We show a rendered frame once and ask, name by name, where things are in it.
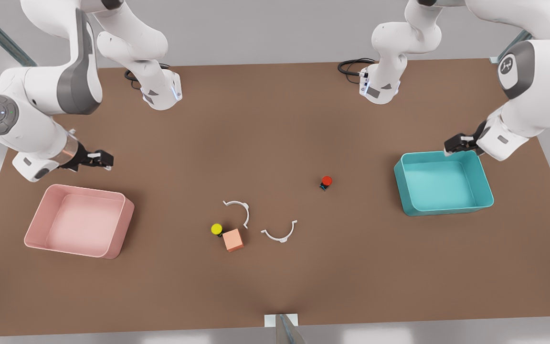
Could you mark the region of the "blue storage box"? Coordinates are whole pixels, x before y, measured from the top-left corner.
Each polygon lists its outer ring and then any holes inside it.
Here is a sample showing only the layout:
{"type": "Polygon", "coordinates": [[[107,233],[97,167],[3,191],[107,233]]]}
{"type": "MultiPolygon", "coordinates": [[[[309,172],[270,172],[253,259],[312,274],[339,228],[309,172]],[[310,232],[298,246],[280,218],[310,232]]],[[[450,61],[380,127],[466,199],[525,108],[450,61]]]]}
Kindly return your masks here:
{"type": "Polygon", "coordinates": [[[406,153],[393,170],[403,211],[410,217],[473,213],[495,202],[474,151],[406,153]]]}

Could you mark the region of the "pink storage box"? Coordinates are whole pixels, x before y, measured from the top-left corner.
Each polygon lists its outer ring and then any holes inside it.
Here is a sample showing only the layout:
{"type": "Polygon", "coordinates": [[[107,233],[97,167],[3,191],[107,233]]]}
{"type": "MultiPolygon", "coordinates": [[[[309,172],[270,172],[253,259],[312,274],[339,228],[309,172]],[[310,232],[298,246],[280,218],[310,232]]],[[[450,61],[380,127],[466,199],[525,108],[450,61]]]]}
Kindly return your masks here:
{"type": "Polygon", "coordinates": [[[115,259],[135,204],[124,194],[53,184],[44,192],[24,237],[27,247],[115,259]]]}

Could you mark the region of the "white curved clip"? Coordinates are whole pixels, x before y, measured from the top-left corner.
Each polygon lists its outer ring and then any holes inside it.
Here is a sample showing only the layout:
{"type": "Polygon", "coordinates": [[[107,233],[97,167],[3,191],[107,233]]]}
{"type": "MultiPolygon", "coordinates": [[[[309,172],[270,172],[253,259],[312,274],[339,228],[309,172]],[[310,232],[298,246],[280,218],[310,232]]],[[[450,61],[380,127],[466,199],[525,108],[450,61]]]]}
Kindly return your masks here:
{"type": "Polygon", "coordinates": [[[241,213],[241,211],[243,210],[243,215],[244,215],[243,228],[248,229],[248,225],[249,225],[249,221],[250,221],[249,204],[247,204],[245,202],[242,202],[242,201],[237,201],[237,200],[222,201],[222,203],[227,208],[230,208],[232,205],[237,206],[239,208],[238,213],[241,213]]]}
{"type": "Polygon", "coordinates": [[[273,240],[274,242],[286,243],[290,239],[290,237],[292,237],[293,233],[296,232],[297,224],[298,224],[297,220],[292,220],[288,222],[286,228],[279,228],[279,229],[267,228],[267,229],[262,229],[260,233],[264,237],[268,238],[269,240],[273,240]]]}

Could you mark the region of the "orange cube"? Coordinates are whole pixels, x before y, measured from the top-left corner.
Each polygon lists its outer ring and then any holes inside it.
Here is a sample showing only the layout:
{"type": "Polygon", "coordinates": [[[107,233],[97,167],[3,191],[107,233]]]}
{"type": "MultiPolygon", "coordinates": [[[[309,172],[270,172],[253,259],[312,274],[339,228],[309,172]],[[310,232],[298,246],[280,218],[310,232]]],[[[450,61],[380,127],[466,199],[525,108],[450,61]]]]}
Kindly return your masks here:
{"type": "Polygon", "coordinates": [[[242,235],[238,228],[222,234],[227,252],[233,252],[244,247],[242,235]]]}

